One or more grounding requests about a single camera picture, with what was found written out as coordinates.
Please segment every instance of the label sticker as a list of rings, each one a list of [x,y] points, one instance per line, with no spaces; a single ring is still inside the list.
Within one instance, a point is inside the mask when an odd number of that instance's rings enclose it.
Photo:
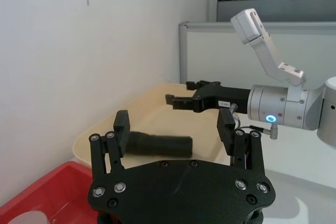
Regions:
[[[218,106],[225,107],[225,108],[230,108],[231,104],[229,102],[225,102],[225,101],[218,101]]]

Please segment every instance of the blue led light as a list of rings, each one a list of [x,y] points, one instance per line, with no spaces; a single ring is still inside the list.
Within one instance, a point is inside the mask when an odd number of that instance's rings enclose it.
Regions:
[[[274,122],[276,122],[276,120],[277,120],[277,118],[275,116],[273,116],[273,115],[268,115],[266,117],[266,121],[270,122],[270,123],[274,123]]]

